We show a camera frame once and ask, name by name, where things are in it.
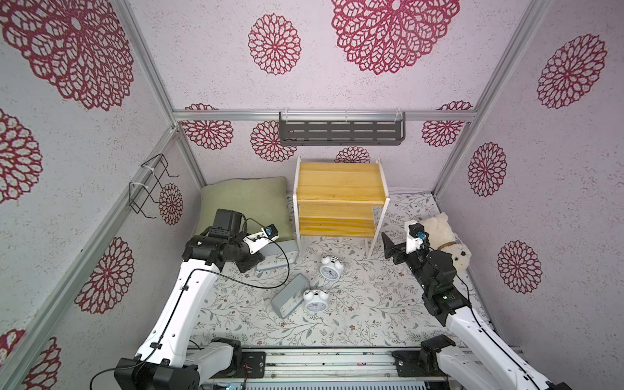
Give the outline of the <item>grey square alarm clock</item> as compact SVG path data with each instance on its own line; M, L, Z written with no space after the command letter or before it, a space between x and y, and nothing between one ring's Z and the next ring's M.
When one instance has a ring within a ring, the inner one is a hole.
M294 267L299 255L296 240L287 240L270 244L260 250L264 260L256 265L257 271L269 271L290 265Z

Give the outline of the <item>grey square clock face-down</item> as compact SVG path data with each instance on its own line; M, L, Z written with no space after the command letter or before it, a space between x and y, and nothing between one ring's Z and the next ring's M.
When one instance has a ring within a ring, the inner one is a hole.
M285 319L301 305L303 294L309 289L309 279L302 273L297 274L271 299L271 308L280 318Z

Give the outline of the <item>wooden white-framed two-tier shelf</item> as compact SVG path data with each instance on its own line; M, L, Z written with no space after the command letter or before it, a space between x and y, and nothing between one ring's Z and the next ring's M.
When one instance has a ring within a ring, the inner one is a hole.
M292 190L295 234L302 237L356 237L369 259L390 202L380 160L373 163L297 159Z

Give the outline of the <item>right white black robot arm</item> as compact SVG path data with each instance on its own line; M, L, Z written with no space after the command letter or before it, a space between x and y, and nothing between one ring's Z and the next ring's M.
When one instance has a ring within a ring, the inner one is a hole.
M441 372L464 389L568 389L540 373L493 332L454 285L457 270L449 253L432 250L421 224L408 227L406 242L394 243L382 233L383 253L394 264L406 264L422 288L427 312L454 333L479 359L474 362L448 336L421 343L419 367Z

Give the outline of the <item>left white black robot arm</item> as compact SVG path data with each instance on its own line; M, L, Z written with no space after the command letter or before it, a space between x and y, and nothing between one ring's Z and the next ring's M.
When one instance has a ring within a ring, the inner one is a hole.
M113 370L120 388L198 389L214 376L238 375L244 366L239 341L218 338L188 354L194 322L224 265L235 263L247 272L278 237L273 224L248 234L242 213L217 210L211 226L186 243L175 286L153 330L135 357L120 359Z

